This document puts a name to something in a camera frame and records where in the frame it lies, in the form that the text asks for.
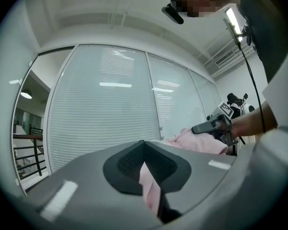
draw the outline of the ceiling pipe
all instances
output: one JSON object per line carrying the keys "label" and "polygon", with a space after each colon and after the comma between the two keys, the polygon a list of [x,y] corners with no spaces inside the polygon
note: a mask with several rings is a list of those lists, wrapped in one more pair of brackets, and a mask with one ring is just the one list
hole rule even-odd
{"label": "ceiling pipe", "polygon": [[231,41],[230,41],[228,44],[226,44],[221,50],[219,50],[216,54],[214,54],[212,57],[210,57],[210,55],[209,55],[209,53],[208,53],[208,49],[210,49],[214,44],[216,44],[216,42],[219,41],[219,40],[221,39],[221,37],[223,37],[223,36],[225,35],[226,32],[227,32],[227,30],[224,30],[224,31],[222,31],[221,33],[219,33],[217,36],[215,36],[215,37],[213,38],[214,41],[213,41],[212,43],[211,43],[212,40],[210,40],[210,43],[211,43],[211,44],[209,44],[208,48],[205,49],[205,50],[206,50],[206,54],[201,53],[199,56],[196,57],[196,59],[198,59],[201,55],[205,55],[205,56],[208,58],[208,60],[203,64],[203,66],[205,66],[209,61],[213,60],[213,58],[214,58],[221,50],[223,50],[227,45],[229,45],[229,44],[232,42],[232,40],[231,40]]}
{"label": "ceiling pipe", "polygon": [[[197,53],[197,52],[196,52],[196,53]],[[192,54],[192,55],[195,57],[195,54],[196,54],[196,53],[194,53],[194,54]],[[203,53],[201,53],[199,56],[202,56],[202,55],[203,55]],[[197,56],[196,59],[199,58],[199,56]]]}
{"label": "ceiling pipe", "polygon": [[119,7],[119,2],[120,2],[120,0],[117,0],[114,13],[112,14],[112,18],[111,18],[111,29],[113,29],[113,26],[114,26],[116,14],[117,14],[117,9],[118,9],[118,7]]}

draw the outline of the white label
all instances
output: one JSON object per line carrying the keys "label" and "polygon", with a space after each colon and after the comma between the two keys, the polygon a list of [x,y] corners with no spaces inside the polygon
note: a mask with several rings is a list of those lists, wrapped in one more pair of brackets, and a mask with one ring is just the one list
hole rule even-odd
{"label": "white label", "polygon": [[10,84],[16,84],[16,83],[19,83],[19,80],[12,80],[12,81],[9,81]]}
{"label": "white label", "polygon": [[220,162],[217,162],[217,161],[213,161],[211,160],[208,165],[210,166],[213,166],[213,167],[216,167],[216,168],[219,168],[219,169],[222,169],[222,170],[229,170],[231,168],[231,165],[230,164],[226,164],[226,163],[220,163]]}
{"label": "white label", "polygon": [[78,184],[65,181],[62,188],[42,210],[40,216],[50,222],[54,222],[58,215],[65,209],[77,188]]}

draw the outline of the glass wall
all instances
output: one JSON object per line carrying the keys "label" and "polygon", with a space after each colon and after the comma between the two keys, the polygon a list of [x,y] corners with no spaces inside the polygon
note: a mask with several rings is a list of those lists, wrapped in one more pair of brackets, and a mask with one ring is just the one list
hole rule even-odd
{"label": "glass wall", "polygon": [[142,139],[166,140],[204,122],[204,107],[206,113],[216,108],[217,92],[210,84],[168,60],[147,58],[145,52],[79,46],[49,108],[52,172],[86,153]]}
{"label": "glass wall", "polygon": [[214,96],[214,98],[216,100],[216,104],[220,105],[221,102],[222,102],[222,99],[221,99],[221,96],[219,94],[219,91],[217,90],[217,87],[211,82],[209,83],[209,85],[210,85],[210,89],[211,89],[211,91],[213,93],[213,96]]}
{"label": "glass wall", "polygon": [[189,70],[149,55],[161,137],[205,121],[205,113]]}
{"label": "glass wall", "polygon": [[221,103],[221,102],[217,103],[215,96],[214,96],[214,93],[212,91],[212,89],[213,89],[212,86],[215,86],[215,85],[212,84],[207,79],[200,76],[199,74],[195,73],[194,71],[190,71],[190,72],[191,72],[191,75],[192,75],[192,77],[196,83],[198,91],[201,95],[206,116],[211,115],[215,111],[217,105],[219,105]]}
{"label": "glass wall", "polygon": [[52,170],[82,154],[141,139],[160,140],[146,54],[110,46],[78,47],[52,98]]}

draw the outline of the railing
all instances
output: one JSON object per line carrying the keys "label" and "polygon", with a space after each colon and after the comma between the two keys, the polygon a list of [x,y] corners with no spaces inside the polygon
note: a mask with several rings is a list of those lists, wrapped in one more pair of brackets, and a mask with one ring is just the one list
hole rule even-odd
{"label": "railing", "polygon": [[43,136],[43,130],[40,128],[33,128],[32,125],[30,125],[29,134],[31,136]]}
{"label": "railing", "polygon": [[21,180],[24,179],[24,178],[27,178],[27,177],[29,177],[29,176],[31,176],[33,174],[36,174],[36,173],[39,173],[39,175],[42,176],[42,170],[45,169],[46,167],[40,168],[39,164],[42,163],[42,162],[45,162],[45,160],[39,161],[38,160],[38,156],[39,155],[44,155],[44,149],[43,149],[43,145],[39,145],[39,146],[36,145],[36,140],[42,140],[42,138],[43,138],[42,136],[13,134],[13,139],[31,139],[31,140],[33,140],[33,146],[14,148],[14,150],[22,150],[22,149],[32,149],[32,148],[34,148],[34,154],[33,155],[28,155],[28,156],[23,156],[23,157],[18,157],[18,158],[15,157],[16,161],[21,160],[21,159],[27,159],[27,158],[35,157],[35,163],[31,163],[29,165],[17,168],[17,170],[20,171],[20,170],[23,170],[23,169],[26,169],[26,168],[29,168],[29,167],[32,167],[32,166],[35,166],[35,165],[37,167],[36,171],[34,171],[32,173],[29,173],[29,174],[27,174],[25,176],[22,176],[20,178]]}

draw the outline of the pink towel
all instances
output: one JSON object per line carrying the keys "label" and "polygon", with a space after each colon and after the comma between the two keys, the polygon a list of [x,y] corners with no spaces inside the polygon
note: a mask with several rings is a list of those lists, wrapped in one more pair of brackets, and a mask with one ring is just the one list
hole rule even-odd
{"label": "pink towel", "polygon": [[212,154],[225,154],[228,150],[226,144],[216,140],[212,135],[195,135],[190,128],[182,129],[179,135],[168,140],[168,144],[176,148]]}
{"label": "pink towel", "polygon": [[[169,139],[167,145],[196,152],[225,154],[228,150],[227,145],[216,140],[207,133],[195,135],[191,129],[184,128],[174,139]],[[157,215],[160,201],[161,188],[154,180],[152,174],[144,163],[140,171],[139,183],[143,186],[143,199],[154,215]]]}

